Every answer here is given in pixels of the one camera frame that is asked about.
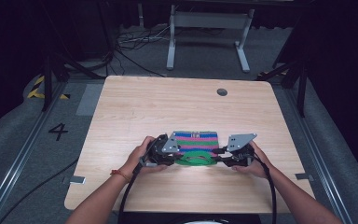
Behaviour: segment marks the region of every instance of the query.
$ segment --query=green fabric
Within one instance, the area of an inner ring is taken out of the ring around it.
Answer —
[[[183,154],[175,163],[188,166],[215,165],[216,161],[211,159],[211,154],[206,151],[189,151]]]

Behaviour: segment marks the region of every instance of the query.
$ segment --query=bracelet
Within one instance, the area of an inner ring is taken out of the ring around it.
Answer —
[[[121,175],[127,180],[127,183],[130,183],[131,181],[130,178],[124,175],[123,173],[121,173],[120,170],[112,170],[112,173],[110,173],[110,175]]]

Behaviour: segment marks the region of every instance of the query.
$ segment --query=metal frame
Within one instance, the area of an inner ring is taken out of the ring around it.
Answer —
[[[175,5],[171,5],[170,20],[170,45],[168,48],[167,69],[173,70],[175,59],[175,27],[204,27],[223,29],[242,29],[241,40],[235,42],[235,49],[240,59],[242,71],[249,73],[250,68],[246,60],[243,46],[249,28],[252,23],[254,10],[250,9],[248,14],[227,13],[203,13],[203,12],[181,12],[176,11]]]

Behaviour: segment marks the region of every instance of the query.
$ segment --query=table top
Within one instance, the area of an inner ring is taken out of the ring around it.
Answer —
[[[217,94],[225,89],[226,96]],[[238,133],[257,133],[255,142],[271,162],[313,196],[282,112],[267,82],[169,78],[108,77],[104,83],[65,199],[75,209],[119,168],[147,135],[173,131],[213,131],[219,145]],[[123,189],[114,206],[118,210]],[[278,212],[289,212],[277,193]],[[266,179],[211,166],[174,164],[160,173],[139,175],[126,201],[126,211],[184,213],[270,213]]]

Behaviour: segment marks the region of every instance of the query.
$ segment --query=metal bracket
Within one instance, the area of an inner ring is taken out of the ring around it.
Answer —
[[[254,140],[257,137],[256,133],[247,133],[247,134],[232,134],[228,138],[227,151],[232,152],[239,150],[246,146],[250,141]]]

